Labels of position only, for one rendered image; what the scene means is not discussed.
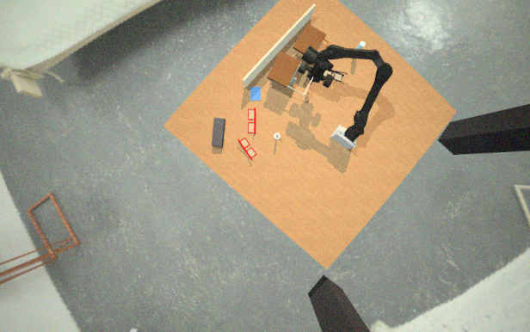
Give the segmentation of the red-framed clear glasses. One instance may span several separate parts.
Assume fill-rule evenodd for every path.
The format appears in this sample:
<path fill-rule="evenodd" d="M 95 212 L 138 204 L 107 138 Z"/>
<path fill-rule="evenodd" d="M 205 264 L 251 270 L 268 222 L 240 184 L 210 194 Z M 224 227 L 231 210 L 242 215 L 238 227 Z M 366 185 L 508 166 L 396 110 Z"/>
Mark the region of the red-framed clear glasses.
<path fill-rule="evenodd" d="M 239 141 L 239 139 L 237 139 L 237 140 Z M 245 150 L 245 148 L 247 146 L 250 145 L 246 138 L 243 138 L 241 141 L 239 141 L 239 143 L 243 147 L 244 150 Z M 252 147 L 250 149 L 248 149 L 248 150 L 245 150 L 245 151 L 248 154 L 248 156 L 251 158 L 251 160 L 252 160 L 252 157 L 256 155 L 256 153 L 255 153 L 255 151 L 253 150 Z"/>

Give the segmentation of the cream curved panel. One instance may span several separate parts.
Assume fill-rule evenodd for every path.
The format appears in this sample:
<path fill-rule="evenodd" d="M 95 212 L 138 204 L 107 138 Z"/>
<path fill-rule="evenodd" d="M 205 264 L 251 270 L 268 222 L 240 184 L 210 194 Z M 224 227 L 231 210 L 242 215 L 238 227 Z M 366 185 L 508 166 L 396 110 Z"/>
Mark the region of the cream curved panel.
<path fill-rule="evenodd" d="M 287 42 L 294 37 L 294 35 L 311 19 L 315 4 L 308 9 L 305 14 L 297 20 L 295 24 L 288 30 L 283 37 L 281 37 L 277 44 L 274 45 L 270 51 L 263 56 L 263 58 L 253 67 L 249 73 L 243 78 L 243 86 L 246 86 L 253 81 L 253 79 L 260 73 L 260 71 L 267 66 L 267 64 L 277 55 L 281 48 L 287 44 Z"/>

